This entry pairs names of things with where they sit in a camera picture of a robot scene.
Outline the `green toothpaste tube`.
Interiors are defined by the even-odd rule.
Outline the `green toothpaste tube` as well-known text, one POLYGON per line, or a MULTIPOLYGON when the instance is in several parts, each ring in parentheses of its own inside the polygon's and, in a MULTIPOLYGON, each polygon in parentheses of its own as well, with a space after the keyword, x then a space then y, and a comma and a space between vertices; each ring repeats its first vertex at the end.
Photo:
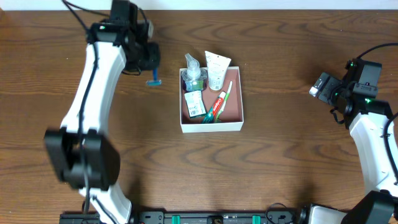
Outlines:
POLYGON ((222 91, 216 101, 214 102, 213 106, 209 109, 207 114, 204 117, 204 120, 202 121, 203 124, 208 124, 208 123, 213 123, 215 120, 215 116, 218 114, 223 102, 224 98, 226 96, 226 92, 222 91))

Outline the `green white soap packet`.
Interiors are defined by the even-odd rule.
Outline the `green white soap packet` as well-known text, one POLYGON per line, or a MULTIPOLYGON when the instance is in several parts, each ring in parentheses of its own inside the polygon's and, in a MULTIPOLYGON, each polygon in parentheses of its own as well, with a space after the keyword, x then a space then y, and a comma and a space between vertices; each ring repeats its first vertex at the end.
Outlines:
POLYGON ((202 91, 191 91, 184 94, 189 118, 202 118, 206 109, 202 98, 202 91))

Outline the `green white toothbrush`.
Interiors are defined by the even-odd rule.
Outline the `green white toothbrush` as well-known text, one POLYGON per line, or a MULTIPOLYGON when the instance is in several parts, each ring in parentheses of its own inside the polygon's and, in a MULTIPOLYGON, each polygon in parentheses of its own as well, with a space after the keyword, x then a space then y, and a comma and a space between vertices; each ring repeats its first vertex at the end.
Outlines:
POLYGON ((219 120, 219 117, 220 117, 221 113, 224 111, 224 108, 225 108, 225 106, 226 106, 226 102, 227 102, 227 100, 228 100, 229 94, 231 93, 232 86, 233 86, 233 81, 231 80, 231 81, 229 82, 229 87, 228 87, 228 90, 227 90, 227 92, 226 92, 226 95, 225 95, 223 104, 221 105, 221 108, 220 108, 220 110, 218 111, 218 113, 217 113, 217 115, 216 115, 216 117, 215 117, 215 123, 220 123, 220 122, 221 122, 221 121, 219 120))

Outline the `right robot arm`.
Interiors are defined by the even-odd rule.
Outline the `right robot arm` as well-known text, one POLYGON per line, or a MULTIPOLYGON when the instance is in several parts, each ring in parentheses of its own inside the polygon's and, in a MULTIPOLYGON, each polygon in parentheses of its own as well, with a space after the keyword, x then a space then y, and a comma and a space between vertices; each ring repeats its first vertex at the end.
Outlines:
POLYGON ((309 94, 329 104, 330 113, 353 138, 358 151, 364 198, 347 212, 325 205, 304 208, 298 223, 388 223, 397 218, 397 143, 388 102, 377 100, 382 65, 356 57, 342 79, 323 72, 309 94))

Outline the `blue disposable razor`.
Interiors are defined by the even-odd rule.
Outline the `blue disposable razor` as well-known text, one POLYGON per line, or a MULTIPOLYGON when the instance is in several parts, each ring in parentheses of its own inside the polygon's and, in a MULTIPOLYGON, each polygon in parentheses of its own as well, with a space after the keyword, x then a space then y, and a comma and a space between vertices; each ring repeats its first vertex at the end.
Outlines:
POLYGON ((162 80, 158 77, 158 69, 153 69, 152 71, 152 79, 146 81, 146 85, 148 86, 159 86, 162 84, 162 80))

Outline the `white shampoo tube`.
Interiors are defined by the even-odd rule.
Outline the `white shampoo tube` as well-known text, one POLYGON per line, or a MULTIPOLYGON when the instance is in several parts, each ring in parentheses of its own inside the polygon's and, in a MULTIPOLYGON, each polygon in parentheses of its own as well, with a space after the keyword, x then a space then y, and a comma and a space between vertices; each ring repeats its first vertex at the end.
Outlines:
POLYGON ((211 90, 220 91, 231 59, 209 51, 205 51, 205 57, 208 68, 208 85, 211 90))

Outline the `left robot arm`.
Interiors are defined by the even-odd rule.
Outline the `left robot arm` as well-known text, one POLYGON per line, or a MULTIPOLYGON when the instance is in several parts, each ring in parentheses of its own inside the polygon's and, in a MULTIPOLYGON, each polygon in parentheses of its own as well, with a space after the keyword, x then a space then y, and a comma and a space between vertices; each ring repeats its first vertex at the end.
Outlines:
POLYGON ((59 181, 84 197, 81 212, 61 214, 60 223, 137 223, 132 202, 118 182, 119 152, 108 139, 108 119, 119 77, 157 73, 160 49, 154 26, 131 1, 113 1, 109 14, 84 26, 86 60, 73 103, 44 143, 59 181))

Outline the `clear soap pump bottle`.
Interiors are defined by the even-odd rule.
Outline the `clear soap pump bottle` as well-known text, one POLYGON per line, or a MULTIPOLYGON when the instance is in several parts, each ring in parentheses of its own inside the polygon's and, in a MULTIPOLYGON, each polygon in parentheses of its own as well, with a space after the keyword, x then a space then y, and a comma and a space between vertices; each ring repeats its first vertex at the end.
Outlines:
POLYGON ((183 89, 186 92, 203 91, 206 89, 207 71, 200 67, 197 59, 185 54, 187 68, 180 73, 183 89))

